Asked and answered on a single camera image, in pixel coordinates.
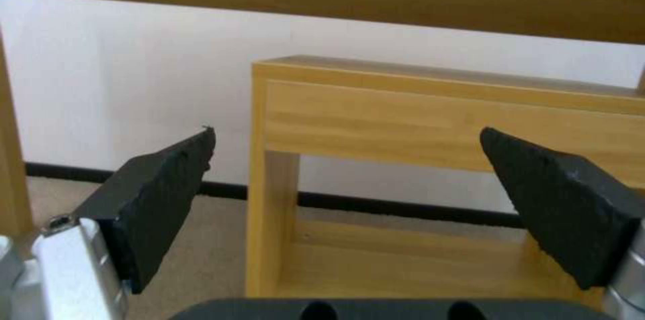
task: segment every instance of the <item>beige carpet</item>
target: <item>beige carpet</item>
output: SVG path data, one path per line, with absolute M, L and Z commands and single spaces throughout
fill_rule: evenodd
M 37 226 L 41 226 L 49 217 L 73 210 L 98 184 L 32 177 L 28 179 L 28 186 L 34 221 Z M 299 215 L 309 219 L 513 241 L 521 241 L 525 236 L 525 231 L 510 228 L 387 215 L 308 208 L 300 208 Z M 129 298 L 128 318 L 169 318 L 197 302 L 213 298 L 242 297 L 245 226 L 245 201 L 197 196 L 186 223 L 164 258 L 159 272 L 143 294 Z M 35 231 L 18 239 L 18 247 L 23 255 L 29 255 L 34 237 Z

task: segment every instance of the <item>wooden bench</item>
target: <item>wooden bench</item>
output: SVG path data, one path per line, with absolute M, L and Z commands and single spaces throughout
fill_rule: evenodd
M 587 156 L 645 188 L 636 90 L 293 56 L 253 65 L 246 294 L 250 297 L 545 297 L 598 307 L 532 240 L 300 221 L 299 157 L 491 171 L 487 125 Z

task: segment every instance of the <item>black rubber pad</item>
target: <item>black rubber pad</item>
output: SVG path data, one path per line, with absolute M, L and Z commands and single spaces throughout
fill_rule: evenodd
M 480 141 L 541 249 L 582 289 L 607 285 L 645 217 L 645 200 L 585 157 L 488 128 Z
M 184 223 L 215 147 L 210 127 L 156 153 L 129 159 L 77 209 L 94 219 L 121 279 L 141 293 Z

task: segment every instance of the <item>black baseboard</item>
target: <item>black baseboard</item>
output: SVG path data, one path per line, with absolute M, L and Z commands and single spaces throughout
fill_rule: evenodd
M 108 170 L 74 168 L 35 162 L 27 162 L 26 171 L 27 175 L 33 177 L 62 178 L 97 183 L 105 182 L 113 173 L 113 171 Z M 200 186 L 199 194 L 219 198 L 246 200 L 246 192 L 245 185 L 205 181 Z M 330 194 L 309 193 L 306 191 L 298 193 L 298 205 L 309 208 L 348 210 L 352 212 L 395 215 L 398 217 L 429 219 L 433 221 L 524 228 L 517 214 L 333 196 Z

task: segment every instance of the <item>screw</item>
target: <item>screw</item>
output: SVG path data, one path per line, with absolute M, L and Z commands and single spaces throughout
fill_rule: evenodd
M 49 237 L 78 226 L 80 223 L 78 217 L 74 214 L 61 214 L 52 217 L 47 224 L 41 228 L 41 234 Z

